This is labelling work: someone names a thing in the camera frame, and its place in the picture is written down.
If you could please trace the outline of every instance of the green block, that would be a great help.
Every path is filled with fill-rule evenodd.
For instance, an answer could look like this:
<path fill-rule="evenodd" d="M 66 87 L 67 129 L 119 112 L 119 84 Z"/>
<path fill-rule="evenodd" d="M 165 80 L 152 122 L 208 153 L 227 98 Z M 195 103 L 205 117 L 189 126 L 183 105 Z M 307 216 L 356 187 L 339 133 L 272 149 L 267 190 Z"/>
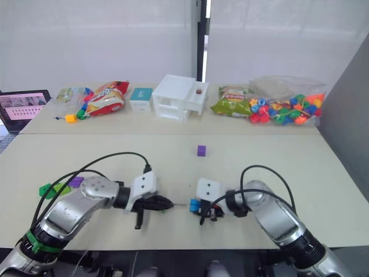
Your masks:
<path fill-rule="evenodd" d="M 39 188 L 39 196 L 43 196 L 45 194 L 45 192 L 47 191 L 47 189 L 51 186 L 51 184 L 46 184 L 42 187 Z M 56 195 L 56 191 L 53 188 L 51 191 L 49 191 L 49 193 L 47 194 L 47 196 L 45 197 L 45 199 L 51 199 Z"/>
<path fill-rule="evenodd" d="M 57 183 L 54 186 L 55 191 L 58 192 L 62 188 L 63 185 L 64 185 L 63 183 Z M 71 192 L 70 186 L 66 186 L 60 195 L 64 195 L 64 194 L 67 194 L 67 193 L 70 193 L 70 192 Z"/>

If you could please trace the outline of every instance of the white wall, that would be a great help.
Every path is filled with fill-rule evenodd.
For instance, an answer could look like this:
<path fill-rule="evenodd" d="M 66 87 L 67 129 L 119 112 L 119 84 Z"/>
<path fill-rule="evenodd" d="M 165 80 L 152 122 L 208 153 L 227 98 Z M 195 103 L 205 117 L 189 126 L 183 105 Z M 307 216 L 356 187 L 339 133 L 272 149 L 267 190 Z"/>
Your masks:
<path fill-rule="evenodd" d="M 206 80 L 287 74 L 330 90 L 368 31 L 366 0 L 212 0 Z"/>
<path fill-rule="evenodd" d="M 0 89 L 195 76 L 192 0 L 0 0 Z"/>

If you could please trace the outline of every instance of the green snack bag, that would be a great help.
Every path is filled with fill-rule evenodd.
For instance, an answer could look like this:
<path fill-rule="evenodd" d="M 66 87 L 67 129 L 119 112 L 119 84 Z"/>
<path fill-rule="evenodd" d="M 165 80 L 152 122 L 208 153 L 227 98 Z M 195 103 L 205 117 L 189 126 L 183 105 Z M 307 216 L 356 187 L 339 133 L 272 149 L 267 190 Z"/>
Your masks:
<path fill-rule="evenodd" d="M 229 117 L 248 117 L 251 115 L 247 96 L 252 92 L 242 87 L 219 88 L 221 99 L 211 107 L 214 113 Z"/>

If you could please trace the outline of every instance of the toy package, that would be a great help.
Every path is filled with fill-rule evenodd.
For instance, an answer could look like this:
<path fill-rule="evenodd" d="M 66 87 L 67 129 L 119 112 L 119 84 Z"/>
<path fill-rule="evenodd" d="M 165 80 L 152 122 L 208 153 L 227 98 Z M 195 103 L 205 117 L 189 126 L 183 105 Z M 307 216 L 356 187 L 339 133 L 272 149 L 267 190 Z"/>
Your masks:
<path fill-rule="evenodd" d="M 280 125 L 304 125 L 310 122 L 316 125 L 316 118 L 322 114 L 323 100 L 323 93 L 309 96 L 298 94 L 290 100 L 251 98 L 249 104 L 252 114 L 248 118 L 253 124 L 272 121 Z"/>
<path fill-rule="evenodd" d="M 211 109 L 217 114 L 248 117 L 253 124 L 318 125 L 324 86 L 307 78 L 266 76 L 252 80 L 247 92 L 220 88 L 228 91 Z"/>
<path fill-rule="evenodd" d="M 85 87 L 62 88 L 47 107 L 52 109 L 54 118 L 64 118 L 66 114 L 76 113 L 83 105 L 84 97 L 92 93 L 91 89 Z"/>
<path fill-rule="evenodd" d="M 248 98 L 253 94 L 245 87 L 219 88 L 220 100 L 211 107 L 214 113 L 230 117 L 247 117 L 251 115 Z"/>

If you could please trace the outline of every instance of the white table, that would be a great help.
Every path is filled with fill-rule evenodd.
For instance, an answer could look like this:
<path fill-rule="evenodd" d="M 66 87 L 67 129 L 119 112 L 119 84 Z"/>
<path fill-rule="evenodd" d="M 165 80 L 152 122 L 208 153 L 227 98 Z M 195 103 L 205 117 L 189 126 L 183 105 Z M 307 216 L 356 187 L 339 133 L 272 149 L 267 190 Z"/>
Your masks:
<path fill-rule="evenodd" d="M 96 89 L 101 84 L 88 87 Z M 128 98 L 136 87 L 156 88 L 156 84 L 130 84 Z M 185 123 L 166 118 L 156 118 L 155 112 L 135 113 L 126 103 L 123 110 L 93 117 L 75 124 L 52 119 L 55 113 L 45 107 L 23 129 L 23 134 L 319 134 L 315 127 L 252 125 L 245 118 L 216 115 L 210 109 L 219 99 L 219 85 L 210 85 L 209 98 L 203 114 L 190 114 Z"/>
<path fill-rule="evenodd" d="M 207 146 L 205 158 L 196 156 L 198 144 Z M 118 151 L 144 154 L 159 176 L 160 194 L 179 204 L 194 197 L 200 177 L 235 188 L 246 166 L 270 166 L 290 184 L 300 218 L 320 241 L 329 247 L 369 245 L 369 203 L 320 135 L 22 134 L 0 155 L 0 247 L 12 247 L 29 228 L 38 187 Z M 92 168 L 129 184 L 142 173 L 143 163 L 122 156 Z M 246 174 L 245 181 L 250 179 L 263 180 L 288 200 L 285 187 L 271 173 L 255 169 Z M 135 214 L 102 210 L 67 248 L 275 248 L 252 214 L 203 226 L 198 221 L 188 206 L 177 206 L 147 213 L 142 230 L 135 230 Z"/>

